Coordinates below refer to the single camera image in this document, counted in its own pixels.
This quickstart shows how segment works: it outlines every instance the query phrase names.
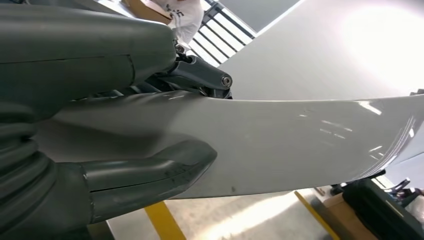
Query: white shirt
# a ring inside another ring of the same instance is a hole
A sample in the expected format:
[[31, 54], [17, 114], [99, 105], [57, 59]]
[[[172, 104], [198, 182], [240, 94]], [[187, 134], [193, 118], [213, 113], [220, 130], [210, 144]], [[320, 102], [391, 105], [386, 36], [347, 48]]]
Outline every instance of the white shirt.
[[179, 43], [188, 45], [200, 28], [203, 8], [200, 0], [152, 0], [169, 12], [172, 21], [168, 26]]

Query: cardboard box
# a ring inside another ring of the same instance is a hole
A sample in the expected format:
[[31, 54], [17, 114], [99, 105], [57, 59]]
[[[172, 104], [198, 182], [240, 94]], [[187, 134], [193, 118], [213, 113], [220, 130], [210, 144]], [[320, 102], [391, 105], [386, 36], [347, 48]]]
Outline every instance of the cardboard box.
[[353, 239], [357, 240], [378, 240], [356, 216], [355, 211], [342, 197], [342, 193], [337, 194], [324, 201], [324, 206], [331, 215], [349, 232]]
[[129, 10], [139, 19], [160, 22], [168, 25], [171, 16], [159, 5], [150, 0], [123, 0]]

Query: black case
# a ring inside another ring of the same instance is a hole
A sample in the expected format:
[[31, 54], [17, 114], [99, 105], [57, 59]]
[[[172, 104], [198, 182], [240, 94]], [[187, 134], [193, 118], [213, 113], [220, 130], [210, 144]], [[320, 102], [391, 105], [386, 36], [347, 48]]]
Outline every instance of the black case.
[[372, 180], [365, 178], [349, 184], [342, 196], [377, 238], [424, 240], [420, 222]]

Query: floor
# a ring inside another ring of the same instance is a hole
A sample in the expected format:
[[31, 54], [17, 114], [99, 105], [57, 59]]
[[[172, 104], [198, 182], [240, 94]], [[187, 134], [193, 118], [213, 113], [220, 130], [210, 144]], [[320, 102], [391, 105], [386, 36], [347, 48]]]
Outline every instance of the floor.
[[[299, 192], [315, 196], [310, 189]], [[293, 192], [165, 203], [188, 240], [331, 239]], [[116, 240], [160, 239], [144, 209], [108, 223]]]

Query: yellow floor line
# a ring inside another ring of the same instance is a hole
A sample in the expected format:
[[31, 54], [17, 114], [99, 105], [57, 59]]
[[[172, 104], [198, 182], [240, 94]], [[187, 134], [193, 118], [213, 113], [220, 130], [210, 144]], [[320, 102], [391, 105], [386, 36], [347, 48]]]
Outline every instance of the yellow floor line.
[[161, 240], [186, 240], [165, 202], [144, 208]]
[[313, 217], [321, 224], [321, 226], [328, 232], [328, 234], [332, 237], [334, 240], [340, 240], [340, 237], [337, 235], [337, 233], [334, 232], [334, 230], [324, 221], [324, 219], [318, 214], [317, 211], [309, 204], [308, 201], [298, 192], [294, 191], [294, 194], [299, 199], [299, 201], [306, 207], [306, 209], [310, 212], [310, 214], [313, 215]]

